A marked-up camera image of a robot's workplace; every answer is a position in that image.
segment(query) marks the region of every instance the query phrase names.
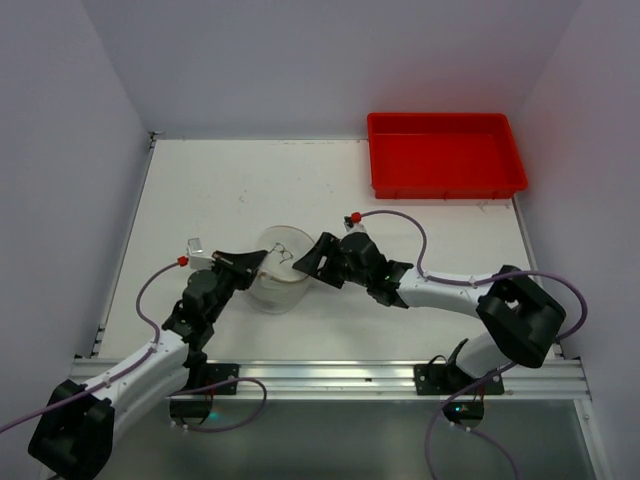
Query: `white table surface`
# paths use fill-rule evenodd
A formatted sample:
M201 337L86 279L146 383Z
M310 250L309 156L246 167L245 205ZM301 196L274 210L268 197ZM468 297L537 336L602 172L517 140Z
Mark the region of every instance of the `white table surface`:
M344 234L353 211L394 208L427 229L425 269L488 273L503 264L528 268L511 202L376 200L370 187L366 141L161 140L157 143L100 357L122 358L151 335L136 316L143 282L184 254L200 237L207 251L251 250L263 229L288 224L317 238ZM420 236L390 216L365 220L380 250L415 262ZM143 309L162 323L186 285L189 268L161 276ZM221 360L424 360L448 355L463 338L484 331L479 320L430 308L378 305L364 289L336 290L314 282L283 315L259 313L236 293L205 348Z

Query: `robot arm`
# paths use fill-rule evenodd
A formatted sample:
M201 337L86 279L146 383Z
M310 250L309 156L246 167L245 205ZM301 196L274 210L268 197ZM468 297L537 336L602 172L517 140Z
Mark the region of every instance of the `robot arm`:
M566 314L529 277L492 282L486 281L492 274L424 275L410 263L387 260L350 217L345 225L347 235L339 239L324 232L293 268L336 288L344 282L361 285L385 306L450 310L478 318L487 328L456 347L439 379L443 386L459 390L510 362L542 366ZM517 271L503 266L498 273Z
M56 387L48 405L63 405L45 409L29 454L66 480L95 478L130 425L168 395L199 386L213 323L236 290L249 288L266 256L261 250L195 259L196 268L207 268L189 277L158 336L85 385L67 380Z
M491 275L425 276L410 263L387 260L362 225L348 218L345 223L345 237L323 233L293 268L336 288L359 284L385 306L440 308L479 318L486 326L487 333L456 347L437 382L457 391L510 362L542 365L565 312L530 278L482 284ZM213 335L213 323L236 290L249 288L268 253L207 257L194 239L188 254L197 271L159 335L86 385L67 380L54 390L52 408L42 415L29 453L61 478L95 478L128 426L166 396L200 386L207 359L202 348ZM517 270L505 266L500 273ZM149 358L132 370L150 349Z

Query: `transparent container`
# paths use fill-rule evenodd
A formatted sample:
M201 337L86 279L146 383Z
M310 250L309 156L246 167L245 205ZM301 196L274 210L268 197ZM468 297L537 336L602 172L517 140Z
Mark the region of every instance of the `transparent container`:
M256 249L267 250L269 254L243 295L247 303L267 313L285 313L296 306L311 278L291 267L313 245L313 239L298 228L286 225L267 228L258 238Z

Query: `red plastic bin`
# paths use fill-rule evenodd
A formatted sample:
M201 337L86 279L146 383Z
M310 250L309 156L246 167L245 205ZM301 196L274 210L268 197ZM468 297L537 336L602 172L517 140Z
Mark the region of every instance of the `red plastic bin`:
M527 176L499 113L371 113L376 198L511 198Z

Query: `black bracket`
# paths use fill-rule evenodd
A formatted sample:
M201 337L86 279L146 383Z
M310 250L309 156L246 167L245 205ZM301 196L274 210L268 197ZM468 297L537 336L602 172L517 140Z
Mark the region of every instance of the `black bracket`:
M189 380L184 390L206 387L214 383L224 382L240 375L240 365L237 363L206 363L202 362L189 371ZM238 384L232 383L215 389L215 395L235 395Z
M185 390L224 382L225 380L237 378L239 375L240 365L237 363L201 363L191 368ZM237 390L238 384L232 383L216 388L213 393L216 397L221 395L228 396L235 395ZM171 400L169 402L169 415L173 419L184 421L184 418L206 418L209 413L210 406L207 405L207 402L204 404L200 401Z
M237 378L240 375L240 365L237 363L207 363L206 380L209 383L224 382ZM235 395L238 384L232 383L224 387L216 388L216 395Z
M442 363L419 363L413 366L413 382L416 385L416 394L424 395L452 395L460 391L460 386L454 386L440 379L445 378L448 365ZM502 377L497 375L496 379L484 385L484 395L504 394L504 384Z

